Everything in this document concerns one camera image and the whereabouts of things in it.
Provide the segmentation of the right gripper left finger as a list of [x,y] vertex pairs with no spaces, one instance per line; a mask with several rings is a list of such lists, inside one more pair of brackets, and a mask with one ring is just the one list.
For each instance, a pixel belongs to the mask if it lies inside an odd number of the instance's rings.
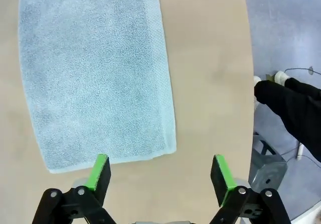
[[65,193],[55,188],[43,192],[32,223],[72,223],[77,218],[87,223],[115,223],[103,208],[110,178],[109,158],[99,154],[85,184]]

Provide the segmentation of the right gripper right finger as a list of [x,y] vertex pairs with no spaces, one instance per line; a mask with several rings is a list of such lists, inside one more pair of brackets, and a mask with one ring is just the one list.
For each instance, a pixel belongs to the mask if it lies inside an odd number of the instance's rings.
[[222,155],[213,158],[211,180],[220,207],[211,223],[235,223],[241,217],[249,219],[250,223],[291,223],[275,189],[255,192],[251,188],[238,186]]

